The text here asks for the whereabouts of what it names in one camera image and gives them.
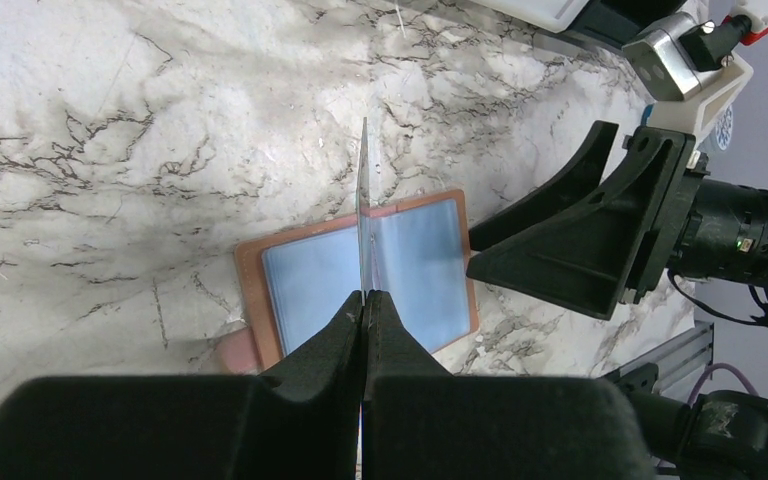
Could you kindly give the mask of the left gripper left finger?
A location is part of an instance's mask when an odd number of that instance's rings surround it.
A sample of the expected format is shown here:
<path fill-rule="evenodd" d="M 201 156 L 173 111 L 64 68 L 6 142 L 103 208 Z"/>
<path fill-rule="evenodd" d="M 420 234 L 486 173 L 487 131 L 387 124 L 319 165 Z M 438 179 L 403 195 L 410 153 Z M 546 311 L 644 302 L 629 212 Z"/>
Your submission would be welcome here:
<path fill-rule="evenodd" d="M 57 376 L 0 405 L 0 479 L 351 479 L 363 296 L 258 375 Z"/>

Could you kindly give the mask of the tan leather card holder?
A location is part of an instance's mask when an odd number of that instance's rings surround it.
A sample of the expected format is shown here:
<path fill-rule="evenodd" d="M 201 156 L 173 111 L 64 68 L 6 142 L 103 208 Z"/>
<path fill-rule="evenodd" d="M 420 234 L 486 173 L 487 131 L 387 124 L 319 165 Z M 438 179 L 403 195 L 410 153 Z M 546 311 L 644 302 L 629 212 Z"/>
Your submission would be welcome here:
<path fill-rule="evenodd" d="M 435 353 L 479 326 L 465 195 L 459 189 L 370 208 L 373 289 L 389 293 L 402 324 Z M 266 369 L 325 327 L 361 290 L 356 214 L 238 244 L 234 262 L 246 325 L 218 344 L 230 373 Z"/>

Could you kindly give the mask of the white middle bin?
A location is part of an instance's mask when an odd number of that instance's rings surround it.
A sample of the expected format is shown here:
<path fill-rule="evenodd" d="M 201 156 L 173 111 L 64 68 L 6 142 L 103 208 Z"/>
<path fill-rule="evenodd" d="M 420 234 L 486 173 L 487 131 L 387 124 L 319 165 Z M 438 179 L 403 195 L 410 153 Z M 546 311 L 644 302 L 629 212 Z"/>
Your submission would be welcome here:
<path fill-rule="evenodd" d="M 512 18 L 552 33 L 566 30 L 589 0 L 473 0 Z"/>

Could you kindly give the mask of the dark blue VIP card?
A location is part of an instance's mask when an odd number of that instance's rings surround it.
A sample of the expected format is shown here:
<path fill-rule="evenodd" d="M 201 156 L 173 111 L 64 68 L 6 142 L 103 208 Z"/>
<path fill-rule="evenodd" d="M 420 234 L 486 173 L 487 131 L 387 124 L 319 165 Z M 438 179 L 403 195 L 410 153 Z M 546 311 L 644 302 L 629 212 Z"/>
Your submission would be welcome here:
<path fill-rule="evenodd" d="M 368 123 L 363 118 L 356 187 L 356 216 L 361 290 L 364 296 L 373 289 L 372 240 L 370 232 Z"/>

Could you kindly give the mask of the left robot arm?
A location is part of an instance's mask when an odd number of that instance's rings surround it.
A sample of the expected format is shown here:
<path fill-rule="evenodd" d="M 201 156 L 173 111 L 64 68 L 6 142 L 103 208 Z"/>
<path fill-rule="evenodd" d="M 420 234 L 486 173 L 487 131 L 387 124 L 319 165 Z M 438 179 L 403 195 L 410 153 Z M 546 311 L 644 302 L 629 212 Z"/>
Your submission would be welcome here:
<path fill-rule="evenodd" d="M 768 399 L 634 377 L 457 376 L 353 292 L 257 375 L 44 377 L 0 405 L 0 479 L 768 479 Z"/>

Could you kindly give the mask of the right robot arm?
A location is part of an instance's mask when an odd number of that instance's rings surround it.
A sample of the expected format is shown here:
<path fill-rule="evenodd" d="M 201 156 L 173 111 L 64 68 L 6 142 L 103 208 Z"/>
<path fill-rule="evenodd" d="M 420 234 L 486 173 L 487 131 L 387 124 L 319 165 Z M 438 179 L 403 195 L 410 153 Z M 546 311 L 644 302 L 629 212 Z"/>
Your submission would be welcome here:
<path fill-rule="evenodd" d="M 649 126 L 607 172 L 616 134 L 595 122 L 547 183 L 472 227 L 468 276 L 601 320 L 662 277 L 720 279 L 768 328 L 768 190 L 712 180 L 692 135 Z"/>

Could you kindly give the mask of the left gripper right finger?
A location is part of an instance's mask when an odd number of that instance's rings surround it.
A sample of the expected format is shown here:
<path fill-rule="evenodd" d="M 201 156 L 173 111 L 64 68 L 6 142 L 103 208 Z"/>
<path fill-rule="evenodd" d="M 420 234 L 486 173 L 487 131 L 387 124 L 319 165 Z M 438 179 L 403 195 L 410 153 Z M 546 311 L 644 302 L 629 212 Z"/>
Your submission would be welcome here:
<path fill-rule="evenodd" d="M 403 326 L 391 296 L 364 308 L 366 479 L 651 479 L 625 395 L 601 379 L 458 376 Z"/>

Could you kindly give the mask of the right black bin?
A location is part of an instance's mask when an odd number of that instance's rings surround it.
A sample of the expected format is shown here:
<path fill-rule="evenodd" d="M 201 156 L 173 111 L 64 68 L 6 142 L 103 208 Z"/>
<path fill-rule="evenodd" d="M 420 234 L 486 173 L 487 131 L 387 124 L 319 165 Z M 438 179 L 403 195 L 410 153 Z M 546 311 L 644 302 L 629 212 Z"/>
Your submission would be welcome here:
<path fill-rule="evenodd" d="M 676 13 L 684 4 L 680 0 L 588 1 L 565 30 L 538 30 L 533 46 L 569 57 L 598 53 L 600 49 L 620 55 L 624 44 L 652 23 Z"/>

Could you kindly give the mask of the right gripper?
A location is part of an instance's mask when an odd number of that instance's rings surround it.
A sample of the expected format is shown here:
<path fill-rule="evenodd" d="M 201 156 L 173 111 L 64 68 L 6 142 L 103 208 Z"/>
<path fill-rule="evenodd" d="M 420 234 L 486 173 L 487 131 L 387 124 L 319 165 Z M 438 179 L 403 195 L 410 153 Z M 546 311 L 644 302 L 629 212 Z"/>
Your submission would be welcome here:
<path fill-rule="evenodd" d="M 708 156 L 690 134 L 641 126 L 603 173 L 619 126 L 596 121 L 546 183 L 469 230 L 469 278 L 600 320 L 654 290 Z"/>

